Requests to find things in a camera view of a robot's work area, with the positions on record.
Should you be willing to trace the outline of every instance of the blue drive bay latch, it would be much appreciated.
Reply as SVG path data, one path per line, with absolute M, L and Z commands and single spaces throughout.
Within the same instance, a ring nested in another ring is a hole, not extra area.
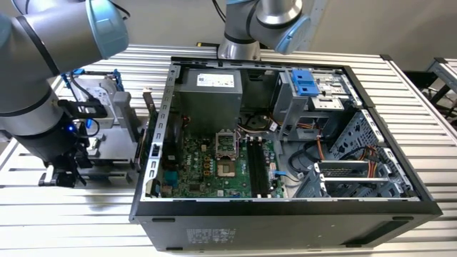
M 297 87 L 297 95 L 318 96 L 320 89 L 314 83 L 313 74 L 308 70 L 292 70 L 292 81 Z

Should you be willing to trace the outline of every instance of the ram slot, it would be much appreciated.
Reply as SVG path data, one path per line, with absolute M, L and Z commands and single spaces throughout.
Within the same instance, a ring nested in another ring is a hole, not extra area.
M 246 143 L 248 164 L 250 177 L 252 197 L 266 197 L 269 193 L 269 181 L 265 168 L 262 142 L 253 140 Z

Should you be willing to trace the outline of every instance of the motherboard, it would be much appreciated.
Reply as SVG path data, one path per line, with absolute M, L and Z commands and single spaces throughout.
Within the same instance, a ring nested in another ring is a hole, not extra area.
M 254 144 L 258 153 L 252 152 Z M 265 194 L 265 197 L 281 198 L 281 181 L 272 170 L 276 164 L 269 140 L 232 139 L 229 132 L 212 137 L 189 135 L 184 139 L 180 168 L 164 174 L 163 197 L 252 198 Z

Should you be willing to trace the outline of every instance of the aluminum workbench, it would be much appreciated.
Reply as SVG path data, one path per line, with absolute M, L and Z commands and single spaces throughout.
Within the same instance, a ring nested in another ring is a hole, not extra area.
M 215 48 L 132 45 L 112 59 L 85 67 L 123 73 L 132 107 L 147 115 L 143 89 L 156 105 L 165 85 L 171 56 L 215 58 Z M 262 51 L 268 62 L 349 65 L 376 104 L 409 161 L 440 203 L 444 215 L 372 250 L 308 252 L 184 252 L 195 256 L 457 256 L 457 135 L 397 65 L 377 55 Z M 71 93 L 57 79 L 60 97 Z M 44 172 L 39 158 L 13 140 L 0 156 L 0 256 L 168 256 L 157 253 L 128 214 L 135 185 L 39 188 Z

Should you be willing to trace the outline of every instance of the power supply label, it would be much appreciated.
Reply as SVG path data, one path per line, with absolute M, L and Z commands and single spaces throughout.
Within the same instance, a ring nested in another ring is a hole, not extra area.
M 200 87 L 234 87 L 234 77 L 229 74 L 205 74 L 197 76 Z
M 232 243 L 236 229 L 187 229 L 191 244 L 225 244 Z

